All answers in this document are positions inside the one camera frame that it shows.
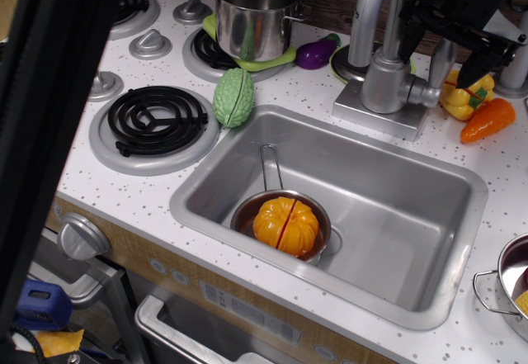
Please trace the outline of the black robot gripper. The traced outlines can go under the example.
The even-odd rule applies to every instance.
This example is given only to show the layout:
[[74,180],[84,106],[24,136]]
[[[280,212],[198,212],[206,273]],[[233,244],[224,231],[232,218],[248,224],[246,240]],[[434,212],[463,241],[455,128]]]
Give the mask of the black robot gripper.
[[403,38],[398,55],[407,63],[430,31],[473,53],[463,63],[458,88],[468,88],[488,73],[508,66],[527,35],[507,21],[499,7],[504,0],[407,0],[399,17]]

